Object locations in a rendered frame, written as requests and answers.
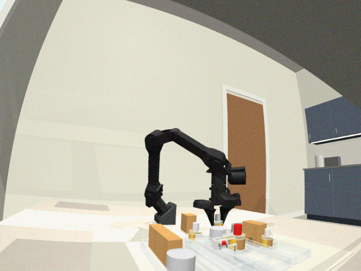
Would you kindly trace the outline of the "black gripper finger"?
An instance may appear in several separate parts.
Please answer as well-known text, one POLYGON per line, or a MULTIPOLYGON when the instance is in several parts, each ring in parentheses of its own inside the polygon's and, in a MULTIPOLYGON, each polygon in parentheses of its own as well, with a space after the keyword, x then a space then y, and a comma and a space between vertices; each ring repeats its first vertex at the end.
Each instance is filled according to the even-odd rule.
MULTIPOLYGON (((234 208, 234 207, 233 207, 233 208, 234 208)), ((222 206, 219 206, 220 215, 221 215, 221 220, 223 221, 223 223, 224 223, 225 219, 227 218, 227 215, 228 215, 229 211, 230 211, 231 209, 233 209, 233 208, 232 208, 232 207, 223 208, 222 206)))
POLYGON ((217 209, 203 209, 205 213, 207 214, 207 217, 210 221, 211 226, 214 225, 214 213, 217 209))

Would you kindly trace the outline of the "tan rectangular block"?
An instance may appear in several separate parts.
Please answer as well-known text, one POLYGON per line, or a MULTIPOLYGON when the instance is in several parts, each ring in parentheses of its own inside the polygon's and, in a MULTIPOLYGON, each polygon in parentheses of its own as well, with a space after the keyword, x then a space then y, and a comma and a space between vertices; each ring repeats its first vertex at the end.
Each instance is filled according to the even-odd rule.
POLYGON ((243 221, 242 233, 246 234, 246 239, 261 243, 261 236, 265 234, 267 224, 257 221, 243 221))
POLYGON ((162 224, 149 224, 149 239, 148 239, 148 246, 151 250, 155 253, 157 251, 157 232, 158 231, 170 231, 162 224))
POLYGON ((183 239, 172 231, 158 231, 156 255, 165 266, 167 251, 174 248, 183 248, 183 239))

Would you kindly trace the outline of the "yellow cube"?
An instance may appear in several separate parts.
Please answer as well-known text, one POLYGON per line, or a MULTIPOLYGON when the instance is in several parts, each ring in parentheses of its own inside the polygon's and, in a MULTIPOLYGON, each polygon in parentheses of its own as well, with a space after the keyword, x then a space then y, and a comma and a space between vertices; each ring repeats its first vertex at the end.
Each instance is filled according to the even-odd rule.
POLYGON ((196 220, 197 215, 194 215, 193 213, 182 213, 180 229, 185 233, 189 233, 189 230, 192 229, 192 223, 196 222, 196 220))

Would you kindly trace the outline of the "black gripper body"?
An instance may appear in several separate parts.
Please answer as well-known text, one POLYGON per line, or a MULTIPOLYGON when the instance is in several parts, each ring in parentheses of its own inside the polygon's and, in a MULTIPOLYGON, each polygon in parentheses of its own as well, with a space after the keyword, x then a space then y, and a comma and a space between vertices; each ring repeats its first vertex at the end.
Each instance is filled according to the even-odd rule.
MULTIPOLYGON (((211 190, 211 196, 209 200, 195 200, 193 202, 193 207, 199 209, 214 209, 214 206, 221 206, 220 203, 215 202, 218 190, 222 190, 222 193, 225 193, 226 190, 228 190, 228 187, 226 187, 226 185, 211 185, 209 190, 211 190)), ((239 203, 235 203, 235 206, 240 205, 241 201, 239 203)))

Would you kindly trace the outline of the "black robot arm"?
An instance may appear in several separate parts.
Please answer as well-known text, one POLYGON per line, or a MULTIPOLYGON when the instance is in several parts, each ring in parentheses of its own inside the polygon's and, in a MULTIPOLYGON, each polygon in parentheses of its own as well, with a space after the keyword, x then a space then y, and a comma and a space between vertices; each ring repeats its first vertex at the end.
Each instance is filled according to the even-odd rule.
MULTIPOLYGON (((171 141, 182 146, 203 161, 209 168, 206 173, 212 173, 211 185, 226 185, 227 180, 230 185, 246 185, 245 166, 231 167, 232 164, 226 159, 222 151, 204 146, 178 128, 162 131, 154 130, 145 137, 145 146, 148 151, 148 184, 144 197, 146 198, 146 206, 148 208, 153 206, 158 215, 164 215, 171 208, 161 198, 163 196, 163 184, 159 183, 160 151, 164 143, 171 141)), ((230 190, 222 193, 222 190, 218 190, 215 202, 220 203, 223 208, 233 208, 235 203, 240 202, 240 194, 231 194, 230 190)))

